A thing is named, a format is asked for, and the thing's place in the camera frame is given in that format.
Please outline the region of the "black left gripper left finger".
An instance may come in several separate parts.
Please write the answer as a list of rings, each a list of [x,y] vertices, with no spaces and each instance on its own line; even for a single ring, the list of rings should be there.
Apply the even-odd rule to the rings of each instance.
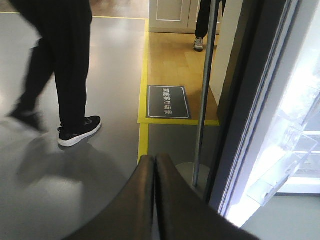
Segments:
[[[150,240],[154,212],[155,159],[143,155],[112,202],[66,240]]]

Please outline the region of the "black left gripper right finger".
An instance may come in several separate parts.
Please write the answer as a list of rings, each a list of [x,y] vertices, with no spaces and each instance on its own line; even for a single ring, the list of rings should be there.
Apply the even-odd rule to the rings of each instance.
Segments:
[[[202,201],[166,153],[155,157],[155,200],[162,240],[255,240]]]

